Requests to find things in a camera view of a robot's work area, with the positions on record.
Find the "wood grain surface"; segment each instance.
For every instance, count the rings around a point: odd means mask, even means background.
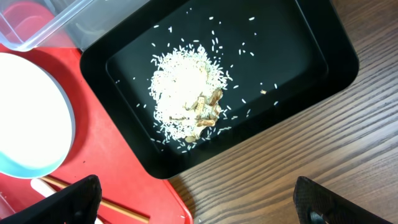
[[[298,223],[304,175],[398,223],[398,0],[334,0],[361,69],[345,91],[171,180],[195,223]]]

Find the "rice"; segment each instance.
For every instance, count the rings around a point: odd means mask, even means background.
[[[180,50],[161,57],[154,55],[154,58],[159,63],[151,78],[149,93],[157,104],[154,118],[163,125],[168,137],[191,136],[197,122],[196,114],[187,110],[186,105],[191,107],[201,94],[209,98],[215,90],[225,88],[228,79],[202,46],[197,50],[180,46]]]

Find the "round white plate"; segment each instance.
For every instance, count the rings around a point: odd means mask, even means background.
[[[30,61],[0,53],[0,172],[33,178],[54,171],[75,137],[59,83]]]

